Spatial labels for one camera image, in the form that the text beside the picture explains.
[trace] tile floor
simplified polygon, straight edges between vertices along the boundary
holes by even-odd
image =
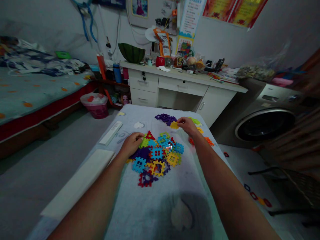
[[[34,142],[20,152],[0,161],[0,239],[25,239],[39,221],[39,214],[77,170],[118,111],[110,110],[105,119],[93,119],[81,109],[59,124],[52,138]],[[229,154],[234,173],[257,196],[267,198],[274,208],[280,203],[264,177],[249,176],[248,171],[266,168],[262,158],[248,149],[221,145]],[[282,239],[316,239],[315,229],[304,229],[300,215],[271,217],[259,205]]]

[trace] white desk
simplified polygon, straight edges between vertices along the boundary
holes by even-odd
[[[120,62],[128,68],[132,104],[199,113],[210,128],[237,92],[236,84],[218,83],[205,74],[157,70],[155,66]]]

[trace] washing machine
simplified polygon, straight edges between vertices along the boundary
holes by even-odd
[[[210,130],[217,143],[252,148],[289,129],[298,116],[312,111],[319,99],[254,79],[241,85],[247,93],[237,93]]]

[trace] washing machine door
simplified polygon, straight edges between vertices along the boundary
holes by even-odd
[[[286,109],[261,110],[243,118],[235,129],[237,138],[248,142],[258,142],[275,138],[295,123],[295,116]]]

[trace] cup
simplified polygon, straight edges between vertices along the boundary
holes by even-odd
[[[156,67],[164,66],[164,64],[165,64],[165,59],[164,59],[164,57],[157,56],[157,59],[156,59]]]

